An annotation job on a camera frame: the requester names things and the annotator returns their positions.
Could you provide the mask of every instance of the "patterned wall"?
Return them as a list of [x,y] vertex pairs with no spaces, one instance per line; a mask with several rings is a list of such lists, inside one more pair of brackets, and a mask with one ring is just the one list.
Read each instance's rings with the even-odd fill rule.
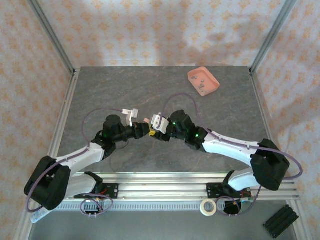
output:
[[40,0],[74,67],[250,66],[285,0]]
[[70,75],[26,0],[1,1],[0,16],[0,239],[10,240]]
[[297,187],[314,239],[320,236],[319,26],[319,0],[298,0],[257,72],[271,131],[302,163]]

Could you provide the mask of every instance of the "tape roll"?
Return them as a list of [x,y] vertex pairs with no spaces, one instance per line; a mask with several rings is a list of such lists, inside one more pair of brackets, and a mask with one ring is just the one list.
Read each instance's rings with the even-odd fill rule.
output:
[[[206,211],[205,210],[205,204],[206,203],[211,203],[212,204],[212,206],[213,206],[213,210],[212,211]],[[200,204],[200,212],[203,215],[207,216],[207,217],[210,217],[210,216],[214,215],[217,212],[217,204],[216,204],[216,202],[213,199],[210,199],[210,198],[207,198],[207,199],[203,200],[201,202],[201,204]]]

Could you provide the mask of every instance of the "orange object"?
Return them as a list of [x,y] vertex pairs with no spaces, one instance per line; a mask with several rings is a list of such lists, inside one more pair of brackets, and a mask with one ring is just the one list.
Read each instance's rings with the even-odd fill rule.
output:
[[188,72],[188,79],[201,96],[213,93],[220,87],[217,79],[204,66]]

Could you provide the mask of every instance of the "purple cable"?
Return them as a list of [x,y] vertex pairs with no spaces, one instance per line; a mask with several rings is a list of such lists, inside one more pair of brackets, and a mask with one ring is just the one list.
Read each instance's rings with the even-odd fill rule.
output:
[[84,210],[83,210],[83,205],[85,204],[86,201],[91,201],[93,203],[95,203],[97,205],[98,208],[100,208],[102,211],[100,211],[99,213],[95,213],[94,216],[97,217],[101,214],[104,214],[106,211],[108,211],[113,205],[114,205],[114,200],[109,197],[109,196],[106,196],[106,195],[102,195],[102,194],[93,194],[93,193],[82,193],[82,195],[87,195],[87,196],[91,196],[91,197],[102,197],[102,198],[105,198],[105,199],[109,199],[111,201],[111,205],[108,206],[106,209],[103,209],[103,205],[99,204],[96,200],[90,198],[90,199],[86,199],[84,200],[81,204],[80,204],[80,211],[83,215],[86,215],[86,216],[91,216],[91,214],[88,214],[86,213]]
[[[250,146],[250,145],[245,145],[245,144],[241,144],[241,143],[229,141],[229,140],[220,138],[219,136],[217,136],[217,135],[215,135],[214,133],[212,133],[211,131],[209,131],[209,129],[208,129],[207,127],[205,127],[205,124],[204,124],[202,118],[200,117],[199,108],[198,108],[198,105],[197,105],[195,99],[194,99],[191,95],[189,95],[188,93],[181,92],[181,93],[176,93],[176,94],[171,95],[171,96],[166,100],[166,102],[165,102],[164,105],[163,105],[163,108],[162,108],[162,111],[161,111],[161,116],[164,116],[164,115],[165,115],[165,109],[166,109],[166,106],[167,106],[167,104],[169,103],[169,101],[170,101],[172,98],[177,97],[177,96],[186,96],[186,97],[190,98],[190,99],[193,101],[195,113],[196,113],[196,116],[197,116],[197,118],[198,118],[198,121],[200,122],[201,127],[202,127],[208,134],[210,134],[211,136],[213,136],[214,138],[219,139],[221,142],[226,143],[226,144],[234,145],[234,146],[241,147],[241,148],[248,148],[248,149],[252,148],[252,149],[256,149],[256,150],[273,152],[273,153],[277,153],[277,154],[284,155],[285,157],[291,159],[291,160],[298,166],[298,168],[299,168],[299,173],[298,173],[297,175],[294,175],[294,176],[284,177],[284,178],[283,178],[284,180],[296,179],[296,178],[299,178],[299,177],[303,174],[304,170],[303,170],[301,164],[300,164],[293,156],[289,155],[289,154],[286,153],[286,152],[283,152],[283,151],[280,151],[280,150],[276,150],[276,149],[272,149],[272,148],[267,148],[267,147]],[[162,122],[162,117],[160,117],[160,121],[159,121],[158,127],[161,126],[161,122]],[[258,192],[257,192],[257,194],[256,194],[256,196],[255,196],[255,198],[254,198],[254,200],[253,200],[253,203],[250,205],[250,207],[249,207],[245,212],[236,214],[234,217],[239,216],[239,215],[246,214],[248,211],[250,211],[250,210],[253,208],[253,206],[254,206],[254,204],[256,203],[256,200],[257,200],[257,198],[258,198],[258,196],[259,196],[261,187],[262,187],[262,186],[259,187]],[[220,199],[222,199],[222,198],[232,199],[232,200],[236,203],[236,205],[237,205],[237,207],[238,207],[238,209],[239,209],[239,205],[238,205],[237,201],[236,201],[234,198],[229,197],[229,196],[221,196],[221,197],[219,197],[219,198],[215,201],[215,203],[217,204],[218,201],[219,201]],[[220,212],[219,210],[217,210],[217,212],[218,212],[219,214],[223,215],[223,216],[229,216],[228,214],[224,214],[224,213]]]
[[40,176],[39,178],[34,182],[34,184],[32,185],[27,197],[26,197],[26,201],[25,201],[25,210],[28,212],[28,213],[35,213],[37,211],[39,211],[40,209],[43,208],[43,206],[39,206],[38,208],[36,209],[30,209],[29,208],[29,202],[30,202],[30,199],[31,199],[31,196],[32,194],[34,193],[36,187],[38,186],[39,182],[41,181],[41,179],[43,179],[52,169],[54,169],[56,166],[58,166],[59,164],[62,164],[68,160],[71,160],[71,159],[74,159],[76,157],[79,157],[81,156],[82,154],[86,153],[89,148],[90,148],[90,141],[88,140],[87,136],[85,135],[85,122],[86,122],[86,119],[89,117],[89,115],[91,115],[93,112],[95,111],[99,111],[99,110],[113,110],[113,111],[117,111],[117,112],[122,112],[122,110],[119,110],[119,109],[115,109],[115,108],[107,108],[107,107],[100,107],[100,108],[97,108],[95,110],[92,110],[90,111],[83,119],[82,121],[82,125],[81,125],[81,133],[82,133],[82,136],[84,137],[84,139],[86,140],[87,142],[87,148],[85,150],[83,150],[82,152],[79,152],[75,155],[72,155],[72,156],[69,156],[68,158],[65,158],[65,159],[62,159],[60,161],[57,161],[56,163],[54,163],[52,166],[50,166],[47,170],[45,170]]

